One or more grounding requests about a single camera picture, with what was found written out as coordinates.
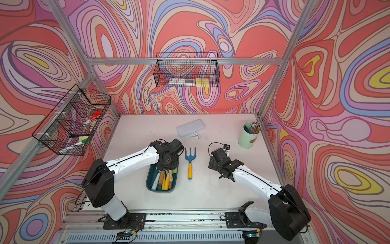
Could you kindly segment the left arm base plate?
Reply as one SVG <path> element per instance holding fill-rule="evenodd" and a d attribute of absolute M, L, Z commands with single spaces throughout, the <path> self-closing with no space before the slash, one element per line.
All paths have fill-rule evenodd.
<path fill-rule="evenodd" d="M 126 213 L 121 219 L 115 221 L 110 216 L 104 220 L 104 230 L 135 229 L 142 230 L 146 223 L 145 213 Z"/>

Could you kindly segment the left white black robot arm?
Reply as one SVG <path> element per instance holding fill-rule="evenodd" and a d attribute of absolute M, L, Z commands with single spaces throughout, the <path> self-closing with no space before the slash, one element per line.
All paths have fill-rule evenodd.
<path fill-rule="evenodd" d="M 116 160 L 97 159 L 82 181 L 83 191 L 92 206 L 101 208 L 113 221 L 128 219 L 130 213 L 115 195 L 114 185 L 128 174 L 154 164 L 160 171 L 173 171 L 183 151 L 184 146 L 178 139 L 170 143 L 156 140 L 146 148 Z"/>

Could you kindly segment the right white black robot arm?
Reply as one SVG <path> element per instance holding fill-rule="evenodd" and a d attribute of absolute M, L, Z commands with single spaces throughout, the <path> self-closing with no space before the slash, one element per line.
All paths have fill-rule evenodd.
<path fill-rule="evenodd" d="M 285 240 L 308 231 L 310 213 L 297 189 L 292 185 L 281 186 L 254 173 L 239 160 L 231 160 L 227 147 L 210 152 L 208 167 L 217 171 L 221 178 L 239 183 L 268 203 L 268 209 L 254 206 L 248 201 L 236 212 L 226 212 L 223 220 L 228 228 L 273 227 Z"/>

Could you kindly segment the light blue rake pale handle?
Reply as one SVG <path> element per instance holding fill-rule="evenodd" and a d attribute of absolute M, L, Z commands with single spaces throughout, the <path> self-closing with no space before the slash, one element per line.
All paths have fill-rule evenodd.
<path fill-rule="evenodd" d="M 156 191 L 158 183 L 159 183 L 159 178 L 160 178 L 160 171 L 157 172 L 157 175 L 156 175 L 156 177 L 154 179 L 153 185 L 151 187 L 152 191 Z"/>

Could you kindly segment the blue rake yellow handle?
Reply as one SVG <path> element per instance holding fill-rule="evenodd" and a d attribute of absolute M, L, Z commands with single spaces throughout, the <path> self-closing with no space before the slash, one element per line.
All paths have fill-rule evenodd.
<path fill-rule="evenodd" d="M 191 180 L 193 178 L 193 160 L 196 158 L 197 155 L 197 149 L 194 148 L 194 153 L 192 153 L 192 148 L 189 148 L 189 153 L 187 153 L 187 149 L 185 149 L 185 159 L 188 161 L 188 174 L 187 178 L 188 180 Z"/>

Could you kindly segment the green rake wooden handle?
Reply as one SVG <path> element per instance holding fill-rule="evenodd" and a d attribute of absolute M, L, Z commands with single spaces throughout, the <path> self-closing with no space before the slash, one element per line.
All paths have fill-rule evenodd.
<path fill-rule="evenodd" d="M 173 184 L 173 171 L 169 170 L 169 184 L 168 184 L 168 190 L 172 189 Z"/>

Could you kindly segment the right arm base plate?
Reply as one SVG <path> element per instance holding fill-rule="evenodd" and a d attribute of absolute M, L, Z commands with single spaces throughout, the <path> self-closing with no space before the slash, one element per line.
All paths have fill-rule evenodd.
<path fill-rule="evenodd" d="M 260 222 L 252 222 L 246 215 L 246 209 L 252 205 L 253 201 L 248 201 L 243 204 L 237 212 L 225 212 L 220 216 L 220 220 L 225 221 L 227 228 L 258 228 L 260 230 L 267 227 L 266 224 Z"/>

